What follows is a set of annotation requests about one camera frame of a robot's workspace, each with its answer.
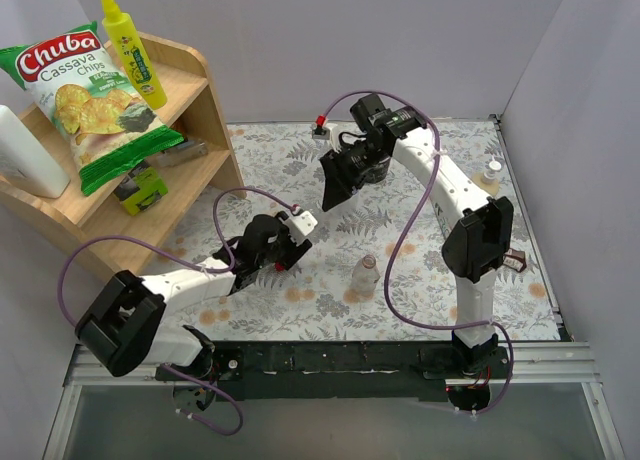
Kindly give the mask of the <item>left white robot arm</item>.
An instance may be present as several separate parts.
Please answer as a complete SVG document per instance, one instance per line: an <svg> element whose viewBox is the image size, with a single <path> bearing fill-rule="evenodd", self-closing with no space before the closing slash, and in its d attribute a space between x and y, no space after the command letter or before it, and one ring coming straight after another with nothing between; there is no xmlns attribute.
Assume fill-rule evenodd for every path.
<svg viewBox="0 0 640 460"><path fill-rule="evenodd" d="M115 377L141 364L168 363L203 379L212 370L214 343L194 326L169 325L167 317L253 285L265 267L292 268L311 248L316 225L305 210L260 214L229 249L192 267L147 276L120 271L78 321L76 337Z"/></svg>

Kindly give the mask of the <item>red label cola bottle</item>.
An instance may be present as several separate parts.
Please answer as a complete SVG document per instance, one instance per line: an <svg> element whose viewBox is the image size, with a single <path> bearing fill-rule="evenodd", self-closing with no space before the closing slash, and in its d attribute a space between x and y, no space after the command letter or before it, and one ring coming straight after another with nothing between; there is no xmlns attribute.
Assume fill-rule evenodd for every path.
<svg viewBox="0 0 640 460"><path fill-rule="evenodd" d="M380 278L376 257L366 254L353 269L350 287L359 296L370 298L375 293Z"/></svg>

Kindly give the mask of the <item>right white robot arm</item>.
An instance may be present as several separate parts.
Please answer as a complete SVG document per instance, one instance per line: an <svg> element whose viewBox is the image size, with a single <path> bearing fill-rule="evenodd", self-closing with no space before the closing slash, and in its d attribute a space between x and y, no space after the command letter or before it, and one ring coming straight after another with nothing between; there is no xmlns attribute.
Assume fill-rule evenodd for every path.
<svg viewBox="0 0 640 460"><path fill-rule="evenodd" d="M355 92L350 108L361 135L347 143L330 136L320 163L325 186L321 208L328 212L350 200L375 175L396 161L424 187L444 243L441 255L456 281L457 317L449 326L454 369L464 377L484 372L506 334L493 316L495 282L510 248L514 206L494 198L461 170L441 146L439 130L409 103L391 110L383 92Z"/></svg>

